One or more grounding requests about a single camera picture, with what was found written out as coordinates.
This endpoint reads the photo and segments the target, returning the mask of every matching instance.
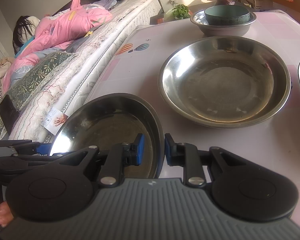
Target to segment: stainless steel bowl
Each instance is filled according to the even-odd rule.
[[[257,16],[254,13],[250,13],[250,20],[243,24],[228,25],[228,26],[213,26],[209,25],[204,10],[194,13],[190,17],[190,21],[197,25],[199,29],[208,37],[210,36],[243,36],[245,35],[251,24],[255,22]]]
[[[205,10],[210,25],[237,25],[249,21],[249,10],[239,5],[216,5]]]
[[[163,99],[179,114],[217,128],[260,123],[288,99],[289,71],[267,46],[237,36],[198,40],[174,52],[158,80]]]
[[[58,131],[52,153],[76,151],[90,145],[109,150],[112,145],[133,142],[145,135],[140,166],[124,169],[128,178],[156,178],[164,159],[164,133],[154,109],[143,99],[125,93],[92,100],[73,113]]]

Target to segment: hot air balloon print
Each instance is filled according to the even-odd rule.
[[[122,53],[125,53],[126,51],[128,51],[129,49],[131,49],[133,47],[133,44],[132,43],[127,43],[125,44],[122,48],[120,48],[116,55],[120,55]]]
[[[129,50],[128,53],[131,53],[134,50],[135,51],[141,51],[141,50],[147,49],[149,46],[150,46],[149,43],[143,43],[143,44],[139,45],[138,47],[136,47],[135,49]]]

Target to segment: pink tablecloth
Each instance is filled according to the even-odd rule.
[[[293,85],[287,104],[271,119],[241,129],[213,129],[183,118],[163,101],[157,86],[163,62],[175,50],[204,37],[189,19],[136,29],[111,60],[87,102],[110,93],[137,95],[154,107],[164,132],[171,133],[176,142],[192,143],[201,150],[220,146],[287,176],[299,190],[299,202],[292,219],[300,225],[300,89],[297,75],[300,25],[281,11],[256,14],[257,20],[245,37],[278,53],[288,66]],[[161,177],[183,177],[183,169],[169,167],[165,162]]]

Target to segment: finger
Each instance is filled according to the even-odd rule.
[[[4,201],[0,204],[0,211],[10,212],[10,208],[9,208],[8,203],[6,201]]]
[[[10,209],[9,208],[1,208],[0,207],[0,216],[6,215],[8,213],[10,213]]]
[[[11,213],[0,216],[0,225],[5,225],[10,223],[13,220],[13,216]]]

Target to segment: metal screw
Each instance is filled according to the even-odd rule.
[[[100,182],[104,185],[113,185],[114,183],[116,183],[116,179],[113,177],[103,177]]]
[[[192,185],[202,185],[204,183],[204,179],[200,177],[191,177],[188,182]]]

